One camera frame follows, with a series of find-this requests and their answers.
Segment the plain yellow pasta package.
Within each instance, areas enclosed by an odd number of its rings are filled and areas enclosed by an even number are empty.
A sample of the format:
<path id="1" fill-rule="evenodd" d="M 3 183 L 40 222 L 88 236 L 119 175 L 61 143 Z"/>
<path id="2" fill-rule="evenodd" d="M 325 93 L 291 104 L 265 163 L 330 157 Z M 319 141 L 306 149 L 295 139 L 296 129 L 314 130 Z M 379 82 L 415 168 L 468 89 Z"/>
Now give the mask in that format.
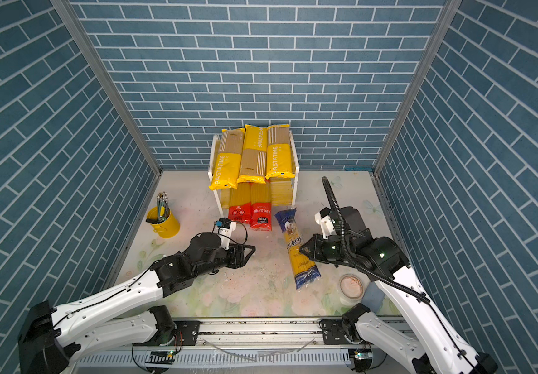
<path id="1" fill-rule="evenodd" d="M 267 129 L 256 126 L 245 126 L 237 183 L 266 183 L 267 171 Z"/>

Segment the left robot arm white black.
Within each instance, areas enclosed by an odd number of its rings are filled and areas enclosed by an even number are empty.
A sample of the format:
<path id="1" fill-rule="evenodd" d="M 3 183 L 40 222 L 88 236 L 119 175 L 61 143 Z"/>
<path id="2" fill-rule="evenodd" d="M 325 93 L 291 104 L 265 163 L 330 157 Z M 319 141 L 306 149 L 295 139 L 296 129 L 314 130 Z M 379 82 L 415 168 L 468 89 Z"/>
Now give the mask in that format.
<path id="1" fill-rule="evenodd" d="M 187 249 L 154 261 L 120 285 L 75 302 L 33 306 L 18 337 L 23 373 L 61 373 L 81 358 L 124 345 L 186 344 L 168 309 L 155 302 L 192 286 L 197 277 L 247 265 L 255 246 L 203 232 Z"/>

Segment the yellow Pastatime pasta package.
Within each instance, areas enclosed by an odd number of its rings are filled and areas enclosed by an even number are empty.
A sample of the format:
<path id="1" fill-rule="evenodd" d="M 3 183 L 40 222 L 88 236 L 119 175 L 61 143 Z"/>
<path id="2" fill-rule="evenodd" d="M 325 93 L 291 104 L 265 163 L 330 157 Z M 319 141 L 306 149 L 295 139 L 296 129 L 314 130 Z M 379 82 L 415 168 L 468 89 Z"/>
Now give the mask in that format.
<path id="1" fill-rule="evenodd" d="M 245 129 L 222 130 L 210 190 L 237 189 Z"/>
<path id="2" fill-rule="evenodd" d="M 290 126 L 289 124 L 269 126 L 267 128 L 266 179 L 293 179 L 294 177 Z"/>

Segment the red yellow spaghetti package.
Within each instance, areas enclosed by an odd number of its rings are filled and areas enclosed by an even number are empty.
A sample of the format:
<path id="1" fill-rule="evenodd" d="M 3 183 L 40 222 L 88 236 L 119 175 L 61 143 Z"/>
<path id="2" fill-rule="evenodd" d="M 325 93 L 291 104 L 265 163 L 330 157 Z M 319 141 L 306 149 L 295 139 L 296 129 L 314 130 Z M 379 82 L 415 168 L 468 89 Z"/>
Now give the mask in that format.
<path id="1" fill-rule="evenodd" d="M 228 218 L 242 224 L 250 224 L 252 217 L 251 184 L 239 183 L 230 190 Z"/>

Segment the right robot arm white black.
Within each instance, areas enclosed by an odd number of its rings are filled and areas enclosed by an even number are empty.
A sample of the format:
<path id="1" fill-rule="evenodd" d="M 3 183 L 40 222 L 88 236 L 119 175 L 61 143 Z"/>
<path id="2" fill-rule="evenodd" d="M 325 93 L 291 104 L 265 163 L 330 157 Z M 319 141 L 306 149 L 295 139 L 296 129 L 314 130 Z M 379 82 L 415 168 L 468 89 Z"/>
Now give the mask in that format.
<path id="1" fill-rule="evenodd" d="M 391 238 L 373 238 L 353 207 L 324 208 L 321 228 L 300 251 L 318 263 L 347 266 L 365 274 L 396 305 L 412 337 L 359 303 L 340 321 L 324 319 L 326 344 L 346 340 L 377 346 L 412 373 L 494 373 L 497 363 L 474 349 L 443 316 L 419 281 L 409 258 Z"/>

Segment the blue spaghetti package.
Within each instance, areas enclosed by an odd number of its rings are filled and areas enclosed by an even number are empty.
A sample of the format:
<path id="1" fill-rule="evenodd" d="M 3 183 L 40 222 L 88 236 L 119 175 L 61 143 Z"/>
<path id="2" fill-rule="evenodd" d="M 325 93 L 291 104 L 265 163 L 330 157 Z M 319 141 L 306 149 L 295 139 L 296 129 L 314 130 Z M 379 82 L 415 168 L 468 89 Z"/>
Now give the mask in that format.
<path id="1" fill-rule="evenodd" d="M 284 234 L 284 241 L 288 251 L 292 272 L 295 280 L 295 288 L 302 289 L 321 277 L 317 265 L 306 255 L 301 253 L 303 237 L 295 220 L 296 209 L 281 210 L 274 214 Z"/>

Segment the red labelled spaghetti package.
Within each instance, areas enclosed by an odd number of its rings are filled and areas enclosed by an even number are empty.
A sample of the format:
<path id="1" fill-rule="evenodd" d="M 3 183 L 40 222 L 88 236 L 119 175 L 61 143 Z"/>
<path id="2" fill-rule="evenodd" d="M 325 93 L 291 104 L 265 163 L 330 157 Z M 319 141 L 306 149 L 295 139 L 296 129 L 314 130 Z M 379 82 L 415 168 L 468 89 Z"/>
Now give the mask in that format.
<path id="1" fill-rule="evenodd" d="M 272 200 L 270 184 L 251 183 L 251 218 L 250 227 L 254 231 L 270 232 L 272 230 Z"/>

